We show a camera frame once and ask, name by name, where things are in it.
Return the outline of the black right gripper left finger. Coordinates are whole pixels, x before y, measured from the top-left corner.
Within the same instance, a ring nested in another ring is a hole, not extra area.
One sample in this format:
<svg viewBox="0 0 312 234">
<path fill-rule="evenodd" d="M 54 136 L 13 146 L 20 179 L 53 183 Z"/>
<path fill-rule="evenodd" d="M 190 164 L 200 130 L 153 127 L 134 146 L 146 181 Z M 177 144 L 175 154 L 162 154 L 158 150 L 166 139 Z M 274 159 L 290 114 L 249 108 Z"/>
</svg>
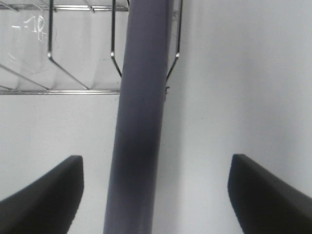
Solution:
<svg viewBox="0 0 312 234">
<path fill-rule="evenodd" d="M 2 234 L 66 234 L 84 191 L 82 156 L 70 156 L 0 202 Z"/>
</svg>

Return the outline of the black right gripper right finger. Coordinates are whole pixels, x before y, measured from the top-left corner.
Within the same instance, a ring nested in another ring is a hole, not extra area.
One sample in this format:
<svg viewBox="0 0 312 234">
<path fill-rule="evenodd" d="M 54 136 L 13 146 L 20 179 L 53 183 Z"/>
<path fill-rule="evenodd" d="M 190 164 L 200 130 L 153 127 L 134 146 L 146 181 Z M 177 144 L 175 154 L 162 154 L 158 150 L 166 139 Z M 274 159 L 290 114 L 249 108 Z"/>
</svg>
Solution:
<svg viewBox="0 0 312 234">
<path fill-rule="evenodd" d="M 234 154 L 228 196 L 245 234 L 310 234 L 312 199 L 244 154 Z"/>
</svg>

